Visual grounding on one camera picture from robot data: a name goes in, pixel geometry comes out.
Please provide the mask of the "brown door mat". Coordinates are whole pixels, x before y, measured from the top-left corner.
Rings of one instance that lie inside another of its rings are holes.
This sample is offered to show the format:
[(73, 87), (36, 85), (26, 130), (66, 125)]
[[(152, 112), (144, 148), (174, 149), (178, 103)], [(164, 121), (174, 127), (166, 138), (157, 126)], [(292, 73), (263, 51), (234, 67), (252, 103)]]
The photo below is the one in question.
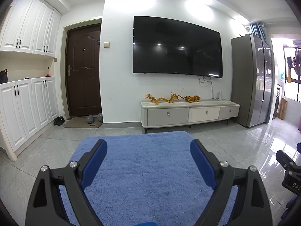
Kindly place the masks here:
[(99, 122), (96, 118), (94, 122), (88, 124), (85, 117), (73, 117), (72, 119), (68, 120), (63, 127), (64, 128), (77, 128), (77, 129), (97, 129), (101, 127), (102, 123)]

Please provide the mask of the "grey slipper pair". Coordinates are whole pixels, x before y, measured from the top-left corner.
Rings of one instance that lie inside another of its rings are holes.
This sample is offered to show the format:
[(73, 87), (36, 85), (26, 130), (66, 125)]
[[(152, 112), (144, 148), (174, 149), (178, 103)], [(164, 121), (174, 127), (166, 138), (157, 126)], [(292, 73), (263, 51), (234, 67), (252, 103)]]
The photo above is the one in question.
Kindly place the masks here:
[(103, 122), (103, 115), (102, 115), (102, 113), (98, 113), (98, 115), (88, 115), (86, 117), (87, 124), (93, 124), (96, 120), (98, 122), (100, 122), (100, 123)]

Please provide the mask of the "black shoes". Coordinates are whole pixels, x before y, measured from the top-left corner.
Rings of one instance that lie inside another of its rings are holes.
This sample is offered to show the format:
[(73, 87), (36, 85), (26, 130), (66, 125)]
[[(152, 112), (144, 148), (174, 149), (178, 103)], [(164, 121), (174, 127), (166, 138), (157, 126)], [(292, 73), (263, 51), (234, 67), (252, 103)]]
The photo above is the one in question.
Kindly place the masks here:
[(63, 116), (58, 116), (54, 120), (54, 125), (61, 126), (64, 124), (64, 122), (65, 122), (65, 119), (63, 118)]

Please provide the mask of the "white low TV cabinet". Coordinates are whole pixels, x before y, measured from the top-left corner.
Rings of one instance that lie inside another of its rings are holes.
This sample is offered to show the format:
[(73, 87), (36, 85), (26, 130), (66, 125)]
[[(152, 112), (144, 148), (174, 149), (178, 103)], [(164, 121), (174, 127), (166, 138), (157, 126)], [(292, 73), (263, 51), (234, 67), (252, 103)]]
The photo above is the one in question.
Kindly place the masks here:
[(226, 100), (203, 100), (189, 103), (141, 101), (141, 125), (147, 129), (191, 126), (237, 117), (240, 105)]

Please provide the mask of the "blue fluffy blanket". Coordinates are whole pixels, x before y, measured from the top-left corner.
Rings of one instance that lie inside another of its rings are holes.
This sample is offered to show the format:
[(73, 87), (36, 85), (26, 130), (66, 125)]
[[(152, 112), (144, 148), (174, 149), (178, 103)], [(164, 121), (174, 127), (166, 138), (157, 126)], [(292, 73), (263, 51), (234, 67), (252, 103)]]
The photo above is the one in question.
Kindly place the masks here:
[(105, 136), (108, 151), (84, 192), (104, 225), (194, 225), (213, 190), (184, 131)]

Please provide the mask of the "golden tiger figurine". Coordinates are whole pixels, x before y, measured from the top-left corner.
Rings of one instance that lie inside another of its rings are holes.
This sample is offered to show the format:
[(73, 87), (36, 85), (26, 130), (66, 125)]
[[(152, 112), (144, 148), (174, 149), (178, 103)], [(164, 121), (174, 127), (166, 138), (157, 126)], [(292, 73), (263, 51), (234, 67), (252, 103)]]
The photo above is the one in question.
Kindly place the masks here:
[(194, 102), (200, 102), (201, 98), (198, 95), (194, 95), (194, 96), (185, 96), (184, 97), (185, 101), (189, 102), (189, 103), (194, 103)]

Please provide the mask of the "golden dragon figurine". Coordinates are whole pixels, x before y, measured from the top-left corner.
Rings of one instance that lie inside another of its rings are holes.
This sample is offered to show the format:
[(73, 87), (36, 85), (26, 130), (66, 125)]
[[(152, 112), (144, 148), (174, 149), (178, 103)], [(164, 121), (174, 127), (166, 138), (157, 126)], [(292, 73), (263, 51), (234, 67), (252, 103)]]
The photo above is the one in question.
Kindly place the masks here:
[(183, 99), (182, 96), (176, 94), (176, 93), (172, 93), (170, 94), (169, 98), (165, 98), (165, 97), (159, 97), (159, 98), (155, 98), (154, 96), (152, 96), (151, 94), (146, 94), (144, 96), (145, 99), (149, 99), (152, 103), (155, 103), (156, 105), (159, 104), (160, 101), (164, 101), (166, 103), (174, 103), (174, 100), (179, 101), (180, 99)]

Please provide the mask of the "cardboard box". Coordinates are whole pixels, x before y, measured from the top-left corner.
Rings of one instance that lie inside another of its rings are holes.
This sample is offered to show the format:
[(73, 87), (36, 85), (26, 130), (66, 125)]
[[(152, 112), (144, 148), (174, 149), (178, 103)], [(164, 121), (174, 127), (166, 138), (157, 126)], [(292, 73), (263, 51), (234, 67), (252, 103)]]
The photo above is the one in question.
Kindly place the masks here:
[(281, 120), (285, 119), (286, 106), (287, 106), (287, 100), (285, 98), (281, 98), (280, 109), (278, 113), (278, 118)]

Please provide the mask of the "dark brown entrance door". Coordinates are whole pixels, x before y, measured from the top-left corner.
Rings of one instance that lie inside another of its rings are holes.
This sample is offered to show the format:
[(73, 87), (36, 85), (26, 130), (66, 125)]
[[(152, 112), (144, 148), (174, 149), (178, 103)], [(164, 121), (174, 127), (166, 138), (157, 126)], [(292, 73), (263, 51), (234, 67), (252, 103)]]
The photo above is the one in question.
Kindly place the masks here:
[(98, 115), (100, 100), (101, 24), (67, 32), (65, 70), (70, 116)]

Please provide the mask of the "grey double-door refrigerator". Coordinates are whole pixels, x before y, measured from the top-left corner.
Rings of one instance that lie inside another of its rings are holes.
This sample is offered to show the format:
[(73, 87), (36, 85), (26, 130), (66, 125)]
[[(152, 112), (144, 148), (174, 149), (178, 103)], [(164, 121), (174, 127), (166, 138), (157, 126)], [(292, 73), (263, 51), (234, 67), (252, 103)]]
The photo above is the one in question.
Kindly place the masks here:
[(233, 38), (231, 101), (240, 105), (235, 121), (250, 128), (268, 120), (272, 99), (274, 66), (270, 46), (258, 36)]

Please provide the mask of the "hanging clothes on rack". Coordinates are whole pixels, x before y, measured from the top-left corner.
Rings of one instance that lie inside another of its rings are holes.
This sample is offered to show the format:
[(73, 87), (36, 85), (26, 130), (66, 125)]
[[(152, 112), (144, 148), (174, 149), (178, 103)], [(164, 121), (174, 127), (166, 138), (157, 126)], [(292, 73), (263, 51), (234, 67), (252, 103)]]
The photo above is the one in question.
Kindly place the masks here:
[(295, 49), (294, 57), (287, 57), (287, 76), (288, 83), (297, 82), (300, 83), (300, 48)]

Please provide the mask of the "black bag on counter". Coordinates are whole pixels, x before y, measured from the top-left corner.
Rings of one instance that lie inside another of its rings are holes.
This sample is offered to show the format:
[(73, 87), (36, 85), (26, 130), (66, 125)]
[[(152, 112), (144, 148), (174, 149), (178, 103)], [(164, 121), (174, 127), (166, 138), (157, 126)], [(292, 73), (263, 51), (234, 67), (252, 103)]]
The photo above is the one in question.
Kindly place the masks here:
[(8, 82), (8, 71), (7, 69), (0, 71), (0, 84)]

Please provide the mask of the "white tall cupboard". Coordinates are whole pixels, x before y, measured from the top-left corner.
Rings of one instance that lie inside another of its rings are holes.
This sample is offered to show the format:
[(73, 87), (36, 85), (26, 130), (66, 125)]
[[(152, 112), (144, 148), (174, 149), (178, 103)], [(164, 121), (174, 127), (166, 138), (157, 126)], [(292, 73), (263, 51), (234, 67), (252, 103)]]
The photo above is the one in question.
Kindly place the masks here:
[(11, 160), (59, 115), (52, 67), (60, 19), (44, 0), (14, 0), (1, 22), (1, 149)]

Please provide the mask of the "beige wall switch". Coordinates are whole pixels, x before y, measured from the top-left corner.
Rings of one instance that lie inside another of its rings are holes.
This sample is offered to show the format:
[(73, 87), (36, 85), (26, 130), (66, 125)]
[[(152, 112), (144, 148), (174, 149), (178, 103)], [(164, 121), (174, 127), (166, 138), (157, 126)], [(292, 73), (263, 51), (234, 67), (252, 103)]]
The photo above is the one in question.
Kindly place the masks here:
[(110, 42), (105, 42), (104, 43), (104, 48), (109, 48), (110, 47)]

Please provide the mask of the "large black wall television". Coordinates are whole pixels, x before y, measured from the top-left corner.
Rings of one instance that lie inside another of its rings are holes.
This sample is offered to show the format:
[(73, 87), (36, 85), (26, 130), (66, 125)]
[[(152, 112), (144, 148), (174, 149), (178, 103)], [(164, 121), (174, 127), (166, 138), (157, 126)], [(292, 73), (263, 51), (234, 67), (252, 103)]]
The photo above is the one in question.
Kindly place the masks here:
[(222, 78), (220, 33), (174, 19), (134, 16), (133, 72)]

